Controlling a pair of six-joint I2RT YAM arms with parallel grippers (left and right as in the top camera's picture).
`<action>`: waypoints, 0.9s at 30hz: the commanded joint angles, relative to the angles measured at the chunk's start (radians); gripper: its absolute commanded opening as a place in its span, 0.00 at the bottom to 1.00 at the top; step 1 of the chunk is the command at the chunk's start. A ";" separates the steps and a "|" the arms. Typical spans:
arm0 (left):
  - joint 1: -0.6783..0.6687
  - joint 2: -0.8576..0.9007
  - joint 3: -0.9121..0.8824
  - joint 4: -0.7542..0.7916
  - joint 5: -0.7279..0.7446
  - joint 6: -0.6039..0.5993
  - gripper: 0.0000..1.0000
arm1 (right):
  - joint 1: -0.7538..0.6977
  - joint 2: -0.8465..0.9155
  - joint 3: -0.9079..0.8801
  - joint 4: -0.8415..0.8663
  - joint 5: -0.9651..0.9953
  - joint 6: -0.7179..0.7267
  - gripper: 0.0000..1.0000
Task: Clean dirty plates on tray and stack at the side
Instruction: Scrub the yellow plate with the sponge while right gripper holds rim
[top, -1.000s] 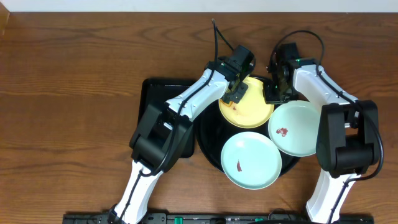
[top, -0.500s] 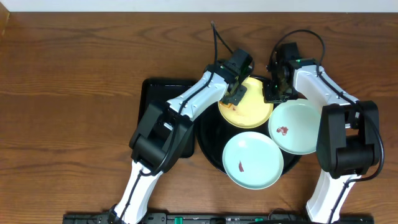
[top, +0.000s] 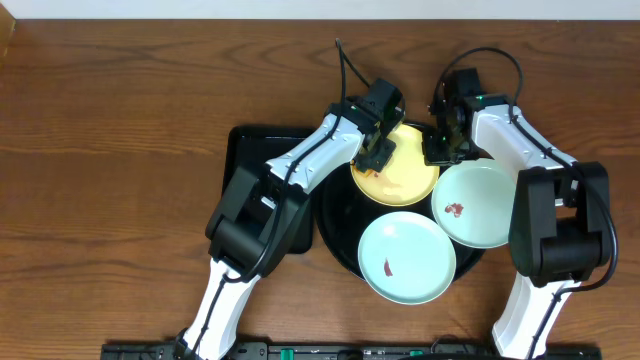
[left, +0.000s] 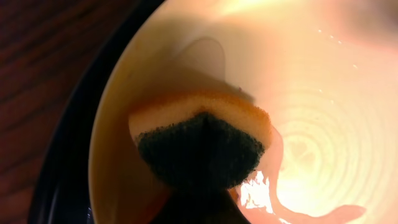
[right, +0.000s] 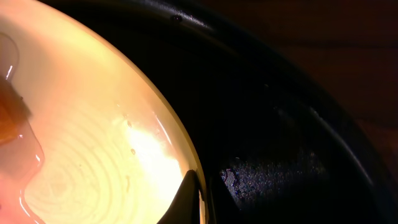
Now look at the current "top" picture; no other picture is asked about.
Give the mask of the yellow plate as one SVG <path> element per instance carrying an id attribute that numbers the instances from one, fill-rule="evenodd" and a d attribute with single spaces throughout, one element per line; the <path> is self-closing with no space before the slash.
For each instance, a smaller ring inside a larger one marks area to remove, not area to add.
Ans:
<path id="1" fill-rule="evenodd" d="M 440 167 L 425 164 L 420 130 L 402 124 L 389 138 L 396 149 L 382 171 L 360 172 L 352 165 L 352 178 L 375 202 L 393 207 L 415 204 L 431 193 L 439 179 Z"/>

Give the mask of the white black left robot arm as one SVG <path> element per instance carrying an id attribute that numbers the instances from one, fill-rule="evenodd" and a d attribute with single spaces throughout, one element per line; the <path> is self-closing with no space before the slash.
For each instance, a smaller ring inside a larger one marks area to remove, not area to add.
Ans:
<path id="1" fill-rule="evenodd" d="M 343 98 L 293 149 L 235 170 L 205 229 L 209 282 L 194 322 L 176 340 L 175 358 L 221 359 L 229 352 L 251 292 L 289 252 L 313 190 L 350 162 L 382 169 L 395 147 L 388 135 L 404 115 L 397 91 Z"/>

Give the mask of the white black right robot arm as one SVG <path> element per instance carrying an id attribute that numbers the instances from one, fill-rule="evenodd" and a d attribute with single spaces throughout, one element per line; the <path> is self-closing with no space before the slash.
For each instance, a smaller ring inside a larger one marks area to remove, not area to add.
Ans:
<path id="1" fill-rule="evenodd" d="M 539 358 L 569 296 L 615 271 L 607 171 L 554 147 L 506 95 L 437 95 L 430 111 L 437 127 L 423 140 L 426 163 L 458 170 L 485 152 L 515 181 L 507 243 L 517 275 L 492 337 L 502 357 Z"/>

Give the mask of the mint plate small red stain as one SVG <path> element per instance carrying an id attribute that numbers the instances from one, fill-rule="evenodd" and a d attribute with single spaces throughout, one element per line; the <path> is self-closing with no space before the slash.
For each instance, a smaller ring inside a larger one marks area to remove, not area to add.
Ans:
<path id="1" fill-rule="evenodd" d="M 441 227 L 407 211 L 371 222 L 361 235 L 357 258 L 367 284 L 402 305 L 420 305 L 442 295 L 457 265 L 453 244 Z"/>

